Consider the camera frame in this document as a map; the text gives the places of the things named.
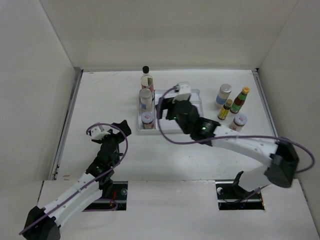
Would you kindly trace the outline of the silver-lid spice jar blue label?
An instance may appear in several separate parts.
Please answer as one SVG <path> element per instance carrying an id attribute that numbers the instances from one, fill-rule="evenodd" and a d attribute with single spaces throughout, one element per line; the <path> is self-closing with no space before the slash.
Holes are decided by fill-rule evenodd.
<path id="1" fill-rule="evenodd" d="M 221 108 L 229 98 L 229 95 L 232 92 L 232 86 L 230 84 L 224 83 L 220 86 L 215 99 L 215 106 Z"/>

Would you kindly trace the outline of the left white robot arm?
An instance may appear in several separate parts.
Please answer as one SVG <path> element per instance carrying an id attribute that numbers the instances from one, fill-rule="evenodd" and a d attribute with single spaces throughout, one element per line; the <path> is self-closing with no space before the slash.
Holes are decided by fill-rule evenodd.
<path id="1" fill-rule="evenodd" d="M 85 210 L 97 199 L 108 199 L 112 195 L 111 176 L 126 156 L 119 151 L 122 142 L 128 142 L 132 133 L 126 120 L 110 124 L 118 130 L 109 130 L 96 142 L 101 145 L 96 158 L 77 183 L 43 208 L 35 206 L 27 216 L 24 229 L 20 232 L 27 240 L 59 240 L 61 228 L 72 216 Z"/>

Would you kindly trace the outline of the red-lid spice jar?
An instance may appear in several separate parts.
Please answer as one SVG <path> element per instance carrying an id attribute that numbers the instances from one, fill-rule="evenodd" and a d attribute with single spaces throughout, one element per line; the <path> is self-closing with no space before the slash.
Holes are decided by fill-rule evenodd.
<path id="1" fill-rule="evenodd" d="M 152 112 L 143 112 L 141 114 L 142 126 L 145 130 L 151 130 L 154 128 L 154 115 Z"/>
<path id="2" fill-rule="evenodd" d="M 237 114 L 229 125 L 229 128 L 233 131 L 240 132 L 242 128 L 247 124 L 248 118 L 246 115 L 239 113 Z"/>

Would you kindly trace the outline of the small yellow label bottle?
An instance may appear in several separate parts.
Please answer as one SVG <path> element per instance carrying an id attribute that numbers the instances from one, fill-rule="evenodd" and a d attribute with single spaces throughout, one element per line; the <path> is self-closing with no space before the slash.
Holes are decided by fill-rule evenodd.
<path id="1" fill-rule="evenodd" d="M 221 110 L 217 116 L 220 120 L 226 119 L 227 115 L 229 114 L 232 103 L 233 103 L 233 101 L 231 99 L 228 99 L 225 102 L 225 104 L 223 105 L 223 107 L 221 108 Z"/>

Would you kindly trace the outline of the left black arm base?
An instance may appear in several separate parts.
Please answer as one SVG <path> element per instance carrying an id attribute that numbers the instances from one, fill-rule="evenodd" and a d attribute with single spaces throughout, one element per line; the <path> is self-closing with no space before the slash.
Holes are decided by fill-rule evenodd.
<path id="1" fill-rule="evenodd" d="M 128 181 L 114 181 L 102 197 L 95 200 L 83 212 L 125 211 L 127 209 Z"/>

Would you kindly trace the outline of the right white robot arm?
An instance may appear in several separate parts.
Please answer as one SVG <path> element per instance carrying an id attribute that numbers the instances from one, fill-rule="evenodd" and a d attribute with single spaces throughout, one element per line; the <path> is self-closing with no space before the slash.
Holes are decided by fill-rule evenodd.
<path id="1" fill-rule="evenodd" d="M 201 117 L 189 100 L 165 98 L 158 104 L 157 110 L 157 119 L 160 120 L 166 110 L 166 120 L 174 120 L 193 143 L 231 150 L 261 163 L 253 170 L 241 171 L 236 175 L 231 189 L 236 197 L 243 198 L 249 192 L 269 184 L 281 188 L 292 186 L 299 157 L 288 140 L 241 134 L 217 121 Z"/>

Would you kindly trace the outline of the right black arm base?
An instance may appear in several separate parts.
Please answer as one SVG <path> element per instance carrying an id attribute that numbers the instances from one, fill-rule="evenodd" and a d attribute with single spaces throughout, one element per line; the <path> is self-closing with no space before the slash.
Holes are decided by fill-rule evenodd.
<path id="1" fill-rule="evenodd" d="M 217 205 L 220 211 L 264 210 L 261 189 L 246 191 L 239 186 L 240 171 L 233 182 L 216 181 Z"/>

